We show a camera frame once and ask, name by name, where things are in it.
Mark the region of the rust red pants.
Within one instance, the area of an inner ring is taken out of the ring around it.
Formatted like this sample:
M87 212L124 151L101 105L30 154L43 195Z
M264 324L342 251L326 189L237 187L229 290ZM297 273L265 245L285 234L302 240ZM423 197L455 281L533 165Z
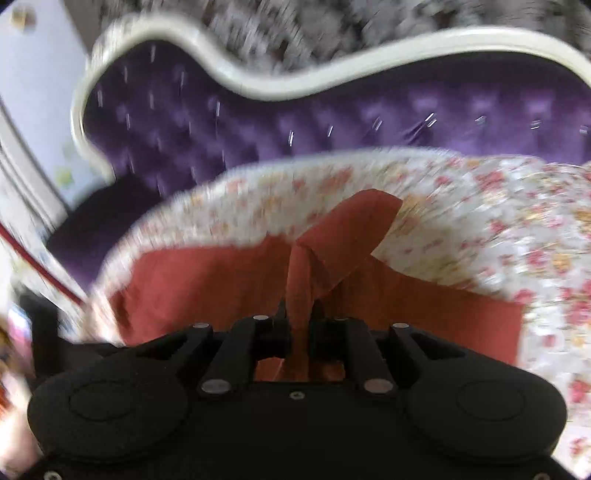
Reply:
M239 319L284 306L294 352L287 360L270 359L263 379L304 380L311 309L320 305L329 316L358 318L374 330L407 321L514 363L520 305L406 276L374 256L402 205L389 193L365 190L295 240L269 236L249 247L146 253L134 263L129 284L109 299L119 334L135 346L197 322L226 330Z

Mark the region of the purple tufted headboard white frame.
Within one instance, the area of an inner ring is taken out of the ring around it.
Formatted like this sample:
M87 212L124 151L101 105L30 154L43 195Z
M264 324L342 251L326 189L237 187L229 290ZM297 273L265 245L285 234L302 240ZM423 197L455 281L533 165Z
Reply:
M590 62L514 27L394 41L262 73L177 14L133 15L97 41L72 99L80 155L161 196L249 163L379 146L590 157Z

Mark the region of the grey damask curtain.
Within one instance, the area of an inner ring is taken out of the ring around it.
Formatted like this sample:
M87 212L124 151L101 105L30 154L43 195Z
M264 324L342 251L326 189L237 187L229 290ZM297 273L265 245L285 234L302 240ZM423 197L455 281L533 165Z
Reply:
M556 37L590 53L587 1L68 1L86 46L133 14L172 12L204 26L243 63L294 71L393 40L439 30L508 26Z

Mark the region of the floral bed sheet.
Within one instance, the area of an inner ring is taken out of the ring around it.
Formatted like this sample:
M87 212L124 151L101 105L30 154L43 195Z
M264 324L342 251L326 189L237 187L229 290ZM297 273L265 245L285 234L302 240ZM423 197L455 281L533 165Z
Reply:
M412 277L524 308L519 365L564 395L556 458L590 472L590 169L535 157L423 148L361 150L246 166L175 195L129 227L89 295L84 327L122 342L123 308L148 258L170 248L294 240L366 189L402 209L374 256Z

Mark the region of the dark purple bedside stool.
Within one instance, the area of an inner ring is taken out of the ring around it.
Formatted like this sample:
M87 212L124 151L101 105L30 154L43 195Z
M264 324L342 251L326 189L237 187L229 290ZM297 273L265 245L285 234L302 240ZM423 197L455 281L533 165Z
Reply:
M160 202L139 178L126 176L84 200L46 241L48 251L87 292L110 249Z

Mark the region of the red pole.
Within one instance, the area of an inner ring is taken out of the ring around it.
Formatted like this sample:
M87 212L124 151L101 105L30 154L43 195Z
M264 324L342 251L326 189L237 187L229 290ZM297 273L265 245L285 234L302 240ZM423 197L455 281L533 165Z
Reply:
M66 285L58 280L50 271L48 271L41 263L39 263L10 233L10 231L0 223L0 235L11 248L28 263L44 280L56 288L60 293L66 296L70 301L78 306L82 306L85 301L71 291Z

